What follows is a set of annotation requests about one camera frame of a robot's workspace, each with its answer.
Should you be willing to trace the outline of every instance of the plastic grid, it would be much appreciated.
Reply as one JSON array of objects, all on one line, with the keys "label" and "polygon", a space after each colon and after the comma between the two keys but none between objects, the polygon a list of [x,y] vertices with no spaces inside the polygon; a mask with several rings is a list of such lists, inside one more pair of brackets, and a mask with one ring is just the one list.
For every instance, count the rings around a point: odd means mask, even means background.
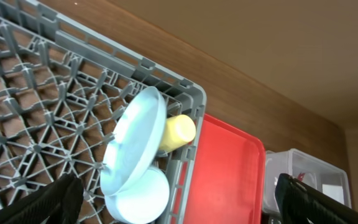
[{"label": "plastic grid", "polygon": [[[63,17],[35,1],[28,2],[33,10],[39,10],[37,15],[52,12],[56,18]],[[154,85],[162,92],[170,116],[188,114],[200,130],[203,90],[117,43],[113,54],[116,59],[118,53],[130,55],[136,59],[135,65],[121,58],[113,60],[119,66],[104,67],[94,62],[104,60],[92,54],[85,54],[85,58],[80,52],[67,50],[80,48],[63,41],[66,33],[55,31],[52,37],[46,27],[39,26],[38,30],[44,36],[34,33],[31,26],[24,29],[31,20],[21,17],[31,15],[18,9],[28,2],[0,1],[0,14],[10,19],[0,17],[0,209],[53,182],[64,172],[74,172],[85,184],[79,222],[113,222],[99,188],[100,162],[127,104],[147,85]],[[18,12],[19,19],[12,19],[7,9]],[[74,23],[68,18],[64,21]],[[198,106],[195,101],[199,99],[191,96],[194,87],[201,89],[197,90],[201,99],[204,97]],[[190,94],[181,91],[184,88]],[[190,184],[197,143],[198,137],[160,161],[171,186],[170,202],[160,222],[170,222],[172,217],[180,222],[184,215],[186,192],[182,193],[182,189]],[[179,178],[184,177],[186,183],[179,183]]]}]

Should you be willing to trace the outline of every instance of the yellow cylinder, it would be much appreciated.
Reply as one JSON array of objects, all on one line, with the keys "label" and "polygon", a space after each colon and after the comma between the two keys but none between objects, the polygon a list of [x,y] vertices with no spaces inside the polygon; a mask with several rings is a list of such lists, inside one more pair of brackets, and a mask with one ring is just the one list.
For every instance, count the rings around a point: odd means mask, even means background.
[{"label": "yellow cylinder", "polygon": [[196,137],[196,125],[187,115],[178,115],[167,119],[165,131],[158,148],[161,151],[172,152],[184,146]]}]

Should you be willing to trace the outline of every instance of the black object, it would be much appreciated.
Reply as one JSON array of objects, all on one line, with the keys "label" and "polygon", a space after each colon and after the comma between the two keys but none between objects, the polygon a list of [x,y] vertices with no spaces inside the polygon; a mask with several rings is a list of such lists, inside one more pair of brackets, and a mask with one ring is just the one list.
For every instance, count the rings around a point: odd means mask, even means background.
[{"label": "black object", "polygon": [[83,202],[81,180],[73,174],[61,178],[0,210],[0,224],[76,223]]},{"label": "black object", "polygon": [[358,213],[288,174],[280,174],[275,198],[284,224],[358,224]]}]

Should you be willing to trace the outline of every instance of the clear plastic container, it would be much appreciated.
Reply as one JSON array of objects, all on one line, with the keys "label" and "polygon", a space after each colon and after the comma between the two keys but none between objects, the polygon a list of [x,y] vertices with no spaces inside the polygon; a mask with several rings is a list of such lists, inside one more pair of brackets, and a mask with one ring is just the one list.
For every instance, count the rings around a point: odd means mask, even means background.
[{"label": "clear plastic container", "polygon": [[290,149],[277,153],[268,151],[266,154],[262,203],[265,213],[279,213],[274,192],[281,173],[290,174],[349,208],[352,207],[345,171],[297,149]]}]

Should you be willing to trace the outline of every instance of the gray crate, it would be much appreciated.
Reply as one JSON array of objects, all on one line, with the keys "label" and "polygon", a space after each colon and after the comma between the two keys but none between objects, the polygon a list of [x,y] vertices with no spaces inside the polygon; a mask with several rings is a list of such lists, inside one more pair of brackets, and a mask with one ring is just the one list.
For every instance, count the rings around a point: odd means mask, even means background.
[{"label": "gray crate", "polygon": [[99,186],[112,130],[147,86],[168,116],[187,114],[197,137],[158,158],[170,183],[158,223],[182,223],[206,95],[197,84],[31,0],[0,0],[0,209],[53,182],[81,177],[79,222],[109,223]]}]

